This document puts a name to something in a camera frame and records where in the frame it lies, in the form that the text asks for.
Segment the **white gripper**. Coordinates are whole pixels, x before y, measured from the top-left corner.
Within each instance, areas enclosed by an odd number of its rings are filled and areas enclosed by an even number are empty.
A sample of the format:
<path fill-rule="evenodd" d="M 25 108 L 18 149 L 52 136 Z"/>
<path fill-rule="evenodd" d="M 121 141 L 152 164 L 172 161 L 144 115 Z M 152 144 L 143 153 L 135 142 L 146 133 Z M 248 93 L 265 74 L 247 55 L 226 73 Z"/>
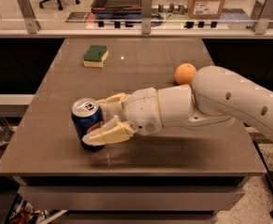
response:
<path fill-rule="evenodd" d="M 157 90 L 137 90 L 131 95 L 118 93 L 98 100 L 102 109 L 101 128 L 85 134 L 82 141 L 98 147 L 128 141 L 137 131 L 149 135 L 161 130 Z"/>

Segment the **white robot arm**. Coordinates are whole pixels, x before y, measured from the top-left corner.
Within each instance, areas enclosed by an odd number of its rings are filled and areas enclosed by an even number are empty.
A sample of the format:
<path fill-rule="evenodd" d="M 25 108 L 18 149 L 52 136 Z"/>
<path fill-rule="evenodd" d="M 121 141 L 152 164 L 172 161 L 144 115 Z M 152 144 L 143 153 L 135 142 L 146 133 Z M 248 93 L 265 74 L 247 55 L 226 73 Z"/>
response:
<path fill-rule="evenodd" d="M 219 66 L 199 69 L 190 85 L 119 93 L 99 105 L 105 123 L 83 136 L 90 146 L 124 142 L 165 127 L 217 129 L 236 119 L 273 141 L 273 91 Z"/>

